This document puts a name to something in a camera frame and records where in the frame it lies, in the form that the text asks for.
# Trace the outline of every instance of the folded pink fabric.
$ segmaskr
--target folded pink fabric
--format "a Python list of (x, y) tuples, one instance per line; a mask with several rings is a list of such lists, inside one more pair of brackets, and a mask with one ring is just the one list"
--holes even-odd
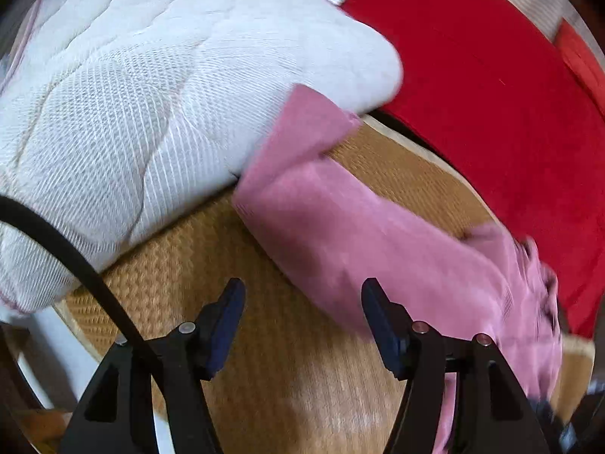
[[(369, 335), (361, 285), (441, 334), (495, 339), (526, 394), (547, 398), (561, 364), (557, 279), (533, 241), (496, 224), (458, 241), (375, 195), (323, 152), (359, 126), (321, 94), (295, 86), (273, 132), (235, 191), (242, 220), (291, 282), (342, 326)], [(451, 429), (447, 378), (434, 452)]]

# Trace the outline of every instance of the quilted stitching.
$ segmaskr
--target quilted stitching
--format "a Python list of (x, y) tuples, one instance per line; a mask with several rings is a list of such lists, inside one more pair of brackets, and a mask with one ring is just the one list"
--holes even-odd
[[(41, 0), (0, 96), (0, 189), (101, 270), (234, 183), (292, 84), (362, 112), (400, 73), (382, 36), (324, 0)], [(5, 310), (75, 284), (0, 228)]]

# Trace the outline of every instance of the silver bolt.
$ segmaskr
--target silver bolt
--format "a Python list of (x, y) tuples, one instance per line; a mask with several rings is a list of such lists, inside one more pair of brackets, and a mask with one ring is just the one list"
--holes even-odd
[(190, 333), (193, 333), (193, 331), (195, 331), (195, 323), (192, 323), (191, 321), (187, 321), (185, 323), (182, 323), (179, 327), (178, 327), (178, 332), (183, 334), (183, 335), (188, 335)]
[(124, 338), (124, 335), (122, 333), (119, 333), (116, 336), (116, 344), (124, 346), (126, 343), (128, 343), (128, 339)]
[(493, 343), (492, 339), (485, 333), (479, 333), (475, 336), (475, 339), (477, 340), (477, 343), (483, 346), (489, 346)]
[(424, 333), (428, 333), (428, 330), (430, 330), (431, 327), (424, 321), (414, 321), (412, 323), (412, 329), (419, 335), (423, 335)]

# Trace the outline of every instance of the wrinkled pink fabric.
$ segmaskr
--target wrinkled pink fabric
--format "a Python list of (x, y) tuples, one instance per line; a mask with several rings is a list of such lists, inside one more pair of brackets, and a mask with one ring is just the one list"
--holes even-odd
[[(296, 85), (233, 203), (271, 259), (319, 308), (369, 335), (361, 285), (376, 277), (389, 299), (441, 334), (495, 339), (525, 393), (547, 398), (561, 365), (557, 279), (532, 240), (499, 225), (453, 239), (375, 195), (323, 155), (359, 126), (323, 95)], [(434, 452), (443, 452), (455, 402), (446, 378)]]

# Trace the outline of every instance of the white cushion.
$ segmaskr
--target white cushion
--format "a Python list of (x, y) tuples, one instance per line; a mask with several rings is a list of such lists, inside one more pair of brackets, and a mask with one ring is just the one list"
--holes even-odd
[[(234, 183), (292, 84), (363, 112), (402, 75), (382, 36), (325, 0), (40, 0), (34, 18), (0, 96), (0, 191), (98, 270)], [(4, 311), (76, 285), (0, 228)]]

